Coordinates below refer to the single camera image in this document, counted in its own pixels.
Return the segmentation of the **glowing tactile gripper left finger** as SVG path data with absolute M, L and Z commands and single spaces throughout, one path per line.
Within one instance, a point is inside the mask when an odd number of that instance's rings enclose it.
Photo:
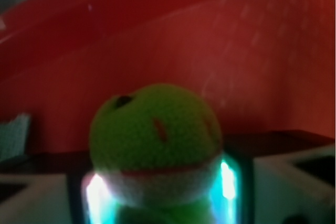
M 87 151 L 1 162 L 1 223 L 114 223 L 115 209 Z

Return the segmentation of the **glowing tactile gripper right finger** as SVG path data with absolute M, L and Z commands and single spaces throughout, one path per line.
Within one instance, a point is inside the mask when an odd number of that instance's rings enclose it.
M 210 199 L 216 223 L 335 223 L 335 140 L 301 130 L 228 134 Z

